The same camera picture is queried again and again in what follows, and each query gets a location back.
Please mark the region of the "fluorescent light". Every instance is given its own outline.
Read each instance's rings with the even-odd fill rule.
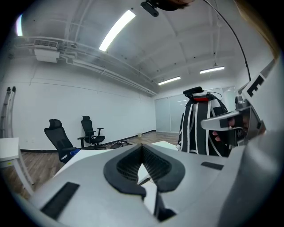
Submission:
[[[135,17],[136,15],[127,10],[125,14],[122,15],[121,18],[115,23],[115,25],[111,28],[111,30],[106,35],[99,49],[101,51],[106,51],[111,42],[115,39],[118,33]]]
[[[16,30],[17,30],[17,35],[18,36],[23,36],[23,31],[22,31],[22,15],[20,15],[16,21]]]
[[[175,80],[179,80],[180,78],[181,78],[181,77],[178,76],[178,77],[172,78],[172,79],[170,79],[170,80],[166,80],[166,81],[160,82],[160,83],[158,83],[158,85],[162,85],[162,84],[164,84],[164,83],[168,83],[168,82],[172,82],[172,81],[175,81]]]
[[[217,70],[222,70],[222,69],[225,69],[225,67],[222,66],[222,67],[217,67],[217,68],[212,68],[212,69],[201,70],[201,71],[200,71],[200,74],[202,74],[202,73],[209,73],[209,72],[213,72],[213,71],[217,71]]]

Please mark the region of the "ceiling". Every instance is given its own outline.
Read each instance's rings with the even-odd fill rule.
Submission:
[[[55,40],[60,43],[63,54],[76,52],[75,58],[111,70],[155,93],[206,80],[209,75],[200,75],[199,71],[213,67],[215,62],[225,66],[225,70],[210,76],[233,76],[231,65],[237,43],[229,28],[206,3],[196,0],[190,7],[173,12],[158,9],[160,15],[153,17],[140,7],[141,2],[37,2],[23,14],[24,36],[14,39],[14,55],[34,55],[34,39]],[[209,2],[216,7],[214,0]],[[216,0],[217,7],[225,13],[229,23],[237,23],[233,1],[226,2]],[[100,51],[99,46],[108,31],[127,10],[136,17],[121,30],[106,52]],[[181,76],[179,82],[157,85],[177,76]]]

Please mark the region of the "wooden floor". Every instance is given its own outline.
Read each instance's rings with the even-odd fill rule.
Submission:
[[[137,144],[151,144],[159,141],[166,141],[176,145],[178,142],[178,133],[158,133],[151,132],[142,135],[141,138],[135,137],[128,140],[130,143]],[[57,153],[22,153],[24,162],[27,166],[33,181],[32,185],[34,191],[40,188],[46,181],[52,178],[63,166],[60,162]],[[14,167],[2,168],[1,172],[4,179],[7,181],[11,190],[28,199],[29,194],[23,188],[23,185],[15,172]]]

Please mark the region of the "black office chair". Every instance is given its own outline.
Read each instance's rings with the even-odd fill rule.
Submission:
[[[101,148],[105,148],[102,147],[99,143],[103,142],[105,140],[106,137],[104,136],[100,136],[101,130],[103,128],[97,128],[99,130],[99,133],[97,136],[94,136],[94,131],[93,130],[93,124],[92,121],[90,120],[89,116],[82,116],[83,120],[81,121],[82,123],[82,127],[85,131],[85,142],[88,144],[94,144],[96,148],[101,147]],[[84,147],[84,141],[81,140],[81,146]]]
[[[49,128],[44,129],[44,132],[58,151],[59,160],[67,163],[72,158],[71,152],[77,148],[73,147],[67,138],[61,121],[57,119],[49,120]]]

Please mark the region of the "air conditioning unit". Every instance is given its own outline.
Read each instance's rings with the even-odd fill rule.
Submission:
[[[38,61],[57,63],[59,58],[58,42],[36,39],[34,45],[35,56]]]

